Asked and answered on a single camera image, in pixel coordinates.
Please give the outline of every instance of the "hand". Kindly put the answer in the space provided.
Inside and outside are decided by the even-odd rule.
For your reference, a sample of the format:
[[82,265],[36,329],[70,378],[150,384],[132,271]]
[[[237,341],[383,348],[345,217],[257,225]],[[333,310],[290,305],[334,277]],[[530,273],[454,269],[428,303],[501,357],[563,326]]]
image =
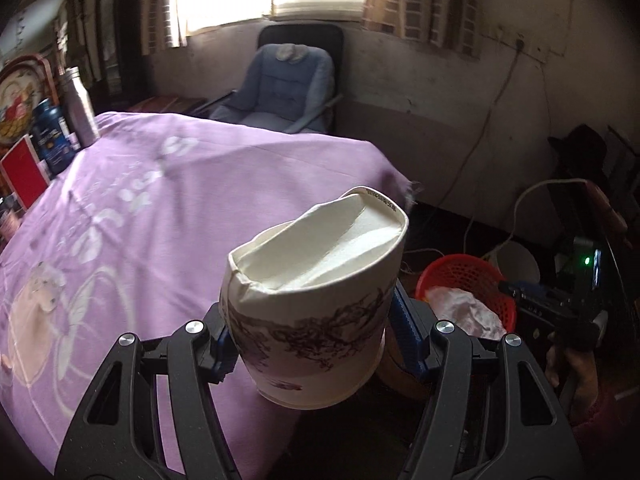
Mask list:
[[598,371],[593,352],[578,352],[572,348],[553,345],[546,353],[545,377],[554,388],[560,383],[559,370],[570,366],[578,375],[578,385],[569,412],[569,420],[574,424],[584,422],[589,410],[598,400]]

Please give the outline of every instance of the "crumpled paper cup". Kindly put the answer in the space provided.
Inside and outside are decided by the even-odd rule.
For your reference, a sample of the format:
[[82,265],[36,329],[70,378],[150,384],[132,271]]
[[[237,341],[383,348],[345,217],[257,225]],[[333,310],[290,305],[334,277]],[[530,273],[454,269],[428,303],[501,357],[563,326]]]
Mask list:
[[220,313],[264,397],[314,410],[370,378],[407,227],[400,207],[357,187],[229,253]]

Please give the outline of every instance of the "silver thermos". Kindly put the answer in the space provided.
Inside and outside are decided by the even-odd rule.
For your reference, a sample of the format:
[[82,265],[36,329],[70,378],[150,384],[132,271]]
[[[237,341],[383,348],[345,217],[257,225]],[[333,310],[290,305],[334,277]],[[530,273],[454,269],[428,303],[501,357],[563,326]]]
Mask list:
[[66,107],[76,130],[76,137],[82,148],[88,148],[100,139],[100,132],[95,124],[94,108],[80,79],[78,67],[67,68],[62,81],[65,85]]

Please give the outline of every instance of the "red card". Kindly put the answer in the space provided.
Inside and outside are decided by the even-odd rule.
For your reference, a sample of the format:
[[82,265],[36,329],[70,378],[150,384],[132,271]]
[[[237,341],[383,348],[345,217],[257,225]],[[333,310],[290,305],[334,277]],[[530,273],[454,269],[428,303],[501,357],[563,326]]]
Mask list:
[[2,176],[26,211],[49,187],[49,179],[40,171],[38,157],[29,136],[24,136],[0,161]]

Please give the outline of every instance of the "red plastic basket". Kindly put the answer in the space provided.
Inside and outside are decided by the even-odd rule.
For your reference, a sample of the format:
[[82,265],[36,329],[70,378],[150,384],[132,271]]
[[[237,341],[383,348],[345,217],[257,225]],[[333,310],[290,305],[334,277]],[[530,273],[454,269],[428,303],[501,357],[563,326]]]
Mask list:
[[432,286],[461,288],[493,310],[504,329],[513,332],[516,328],[516,304],[498,291],[501,280],[504,276],[486,261],[468,254],[450,254],[424,269],[415,288],[415,297],[424,301],[427,290]]

